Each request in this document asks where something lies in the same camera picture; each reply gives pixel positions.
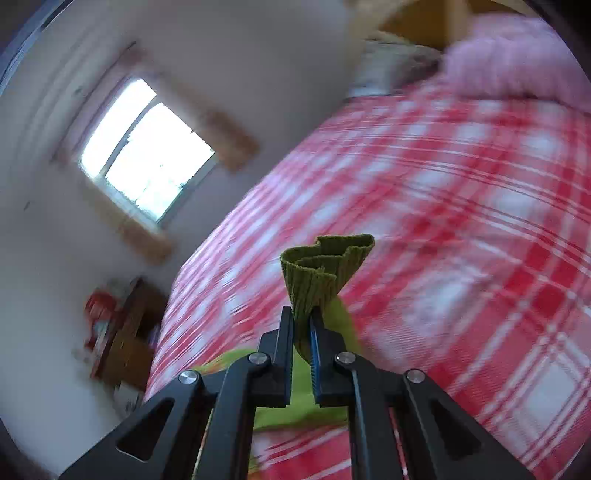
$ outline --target gray pillow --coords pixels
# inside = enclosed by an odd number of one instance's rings
[[[391,95],[434,74],[440,58],[441,52],[422,45],[366,40],[347,98]]]

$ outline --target window pane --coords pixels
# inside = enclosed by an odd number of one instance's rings
[[[157,220],[212,155],[209,145],[159,103],[131,132],[106,178]]]
[[[127,129],[156,93],[143,80],[130,83],[107,111],[92,134],[80,160],[89,177],[95,178]]]

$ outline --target wooden headboard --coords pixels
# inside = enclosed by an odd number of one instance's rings
[[[535,15],[521,0],[414,0],[387,15],[379,30],[444,50],[465,36],[471,15],[489,12]]]

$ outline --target fluffy pink blanket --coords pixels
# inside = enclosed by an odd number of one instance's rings
[[[460,96],[535,97],[591,113],[591,82],[558,34],[538,18],[478,15],[470,36],[446,52],[443,76]]]

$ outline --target pillow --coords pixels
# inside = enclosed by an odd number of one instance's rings
[[[442,70],[460,96],[533,96],[591,113],[591,82],[560,36],[539,18],[477,16],[470,37],[446,52]]]
[[[391,95],[435,73],[440,57],[439,51],[421,45],[366,40],[347,98]]]

